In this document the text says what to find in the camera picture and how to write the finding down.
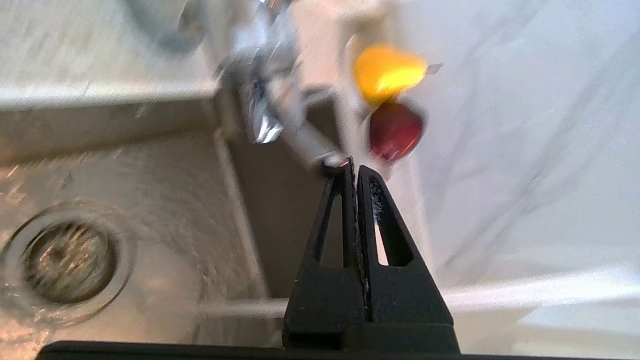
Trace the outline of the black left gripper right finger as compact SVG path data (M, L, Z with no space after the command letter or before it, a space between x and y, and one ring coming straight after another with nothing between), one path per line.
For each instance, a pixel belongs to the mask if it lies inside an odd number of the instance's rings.
M366 351L457 351L453 317L377 171L358 171L358 225L365 280Z

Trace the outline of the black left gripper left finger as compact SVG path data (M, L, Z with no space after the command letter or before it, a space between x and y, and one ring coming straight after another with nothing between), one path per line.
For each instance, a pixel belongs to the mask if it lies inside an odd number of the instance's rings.
M345 330L367 319L354 161L325 167L323 174L326 185L283 317L285 348L339 350ZM330 268L322 258L336 198L342 202L342 266Z

